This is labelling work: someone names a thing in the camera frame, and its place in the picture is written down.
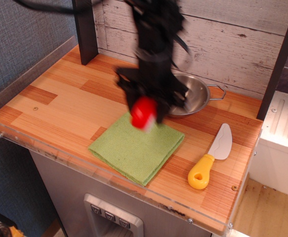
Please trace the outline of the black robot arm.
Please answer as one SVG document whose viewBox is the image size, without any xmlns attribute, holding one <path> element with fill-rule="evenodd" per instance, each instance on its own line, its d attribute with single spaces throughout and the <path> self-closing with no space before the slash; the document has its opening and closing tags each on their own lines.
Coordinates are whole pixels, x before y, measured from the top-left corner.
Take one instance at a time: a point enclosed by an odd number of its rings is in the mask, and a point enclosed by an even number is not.
<svg viewBox="0 0 288 237">
<path fill-rule="evenodd" d="M 189 50 L 178 36 L 184 17 L 175 0 L 128 0 L 127 4 L 138 32 L 138 68 L 117 68 L 117 84 L 124 90 L 130 110 L 142 96 L 154 99 L 157 123 L 162 123 L 172 106 L 184 106 L 188 91 L 171 71 L 173 43 Z"/>
</svg>

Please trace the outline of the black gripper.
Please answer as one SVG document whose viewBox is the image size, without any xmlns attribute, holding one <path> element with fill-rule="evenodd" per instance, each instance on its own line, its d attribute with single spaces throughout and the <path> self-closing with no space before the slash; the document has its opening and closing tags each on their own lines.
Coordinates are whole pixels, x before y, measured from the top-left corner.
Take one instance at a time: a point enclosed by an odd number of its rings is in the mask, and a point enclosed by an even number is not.
<svg viewBox="0 0 288 237">
<path fill-rule="evenodd" d="M 136 101 L 147 96 L 157 102 L 157 123 L 162 123 L 172 106 L 183 107 L 188 87 L 171 71 L 171 53 L 138 53 L 138 68 L 116 68 L 118 86 L 125 92 L 129 111 Z"/>
</svg>

